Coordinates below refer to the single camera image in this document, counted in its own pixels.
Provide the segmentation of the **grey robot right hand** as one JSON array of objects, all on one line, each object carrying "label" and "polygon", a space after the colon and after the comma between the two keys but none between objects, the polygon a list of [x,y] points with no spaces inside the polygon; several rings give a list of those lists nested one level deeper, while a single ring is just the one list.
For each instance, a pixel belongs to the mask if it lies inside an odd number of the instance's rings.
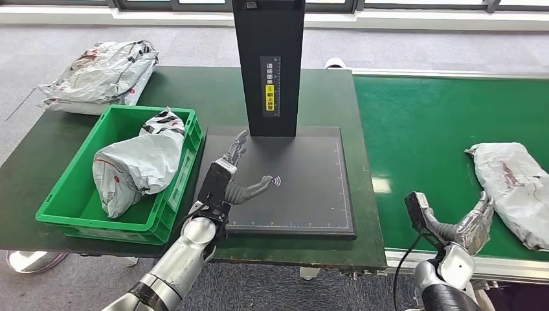
[{"label": "grey robot right hand", "polygon": [[462,246],[470,255],[476,255],[489,240],[494,199],[485,191],[480,193],[477,204],[457,224],[439,222],[431,208],[424,211],[434,232],[442,240]]}]

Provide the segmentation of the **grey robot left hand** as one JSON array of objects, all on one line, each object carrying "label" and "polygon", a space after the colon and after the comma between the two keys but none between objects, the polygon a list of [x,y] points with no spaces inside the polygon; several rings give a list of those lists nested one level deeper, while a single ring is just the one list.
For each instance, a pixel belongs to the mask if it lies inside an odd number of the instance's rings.
[{"label": "grey robot left hand", "polygon": [[[248,130],[243,130],[234,139],[229,150],[223,155],[224,162],[236,170],[239,160],[245,153]],[[264,193],[273,183],[273,176],[263,176],[261,180],[253,185],[242,186],[233,179],[227,185],[224,193],[224,200],[231,205],[240,205]]]}]

